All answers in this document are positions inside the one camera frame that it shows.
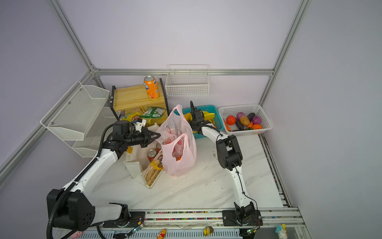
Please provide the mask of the red cola can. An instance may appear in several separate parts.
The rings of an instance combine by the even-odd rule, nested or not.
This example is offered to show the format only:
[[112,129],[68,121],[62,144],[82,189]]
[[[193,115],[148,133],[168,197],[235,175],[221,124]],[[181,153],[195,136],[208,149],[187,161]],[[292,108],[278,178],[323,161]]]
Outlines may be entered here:
[[158,154],[158,151],[155,149],[155,148],[152,148],[150,149],[148,152],[147,152],[147,158],[150,162],[152,162],[156,155]]
[[156,150],[159,152],[162,149],[162,145],[160,143],[156,144]]

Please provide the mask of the pink plastic grocery bag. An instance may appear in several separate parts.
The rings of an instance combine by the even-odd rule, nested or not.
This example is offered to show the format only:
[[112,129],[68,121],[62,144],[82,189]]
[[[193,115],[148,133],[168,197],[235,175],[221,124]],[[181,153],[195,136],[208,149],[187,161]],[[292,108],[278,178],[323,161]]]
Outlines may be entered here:
[[196,140],[182,110],[181,105],[176,105],[157,130],[161,135],[157,142],[162,147],[162,165],[174,177],[186,174],[197,160]]

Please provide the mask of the white canvas tote bag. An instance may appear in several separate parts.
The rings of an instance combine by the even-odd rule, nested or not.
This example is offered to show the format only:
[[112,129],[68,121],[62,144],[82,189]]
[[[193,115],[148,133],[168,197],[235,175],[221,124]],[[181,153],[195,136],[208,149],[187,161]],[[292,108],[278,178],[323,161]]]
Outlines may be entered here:
[[130,146],[123,157],[125,169],[131,178],[149,189],[153,188],[161,174],[164,173],[162,150],[158,152],[152,162],[147,158],[147,152],[152,148],[156,149],[157,143],[158,141],[155,140],[144,148],[140,145]]

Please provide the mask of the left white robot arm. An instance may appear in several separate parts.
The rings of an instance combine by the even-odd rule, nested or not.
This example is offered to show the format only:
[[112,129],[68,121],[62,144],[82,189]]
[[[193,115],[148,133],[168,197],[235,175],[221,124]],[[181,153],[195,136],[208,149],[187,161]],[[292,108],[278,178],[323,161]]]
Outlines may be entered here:
[[53,228],[68,229],[64,238],[89,227],[117,221],[129,224],[131,215],[126,204],[108,203],[95,206],[89,201],[94,187],[130,146],[142,148],[160,138],[149,130],[144,122],[117,120],[108,125],[100,137],[97,154],[87,166],[61,189],[53,189],[47,195],[48,223],[46,237],[53,238]]

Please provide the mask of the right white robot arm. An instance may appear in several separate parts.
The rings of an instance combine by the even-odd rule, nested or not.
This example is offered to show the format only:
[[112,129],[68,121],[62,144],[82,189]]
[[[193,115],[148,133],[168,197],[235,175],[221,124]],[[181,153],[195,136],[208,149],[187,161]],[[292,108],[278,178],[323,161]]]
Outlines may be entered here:
[[257,202],[248,196],[242,173],[243,155],[234,135],[227,135],[215,128],[206,120],[202,110],[196,108],[190,101],[192,130],[209,138],[216,146],[216,154],[219,165],[227,171],[231,177],[234,193],[234,210],[223,213],[224,224],[238,226],[263,225]]

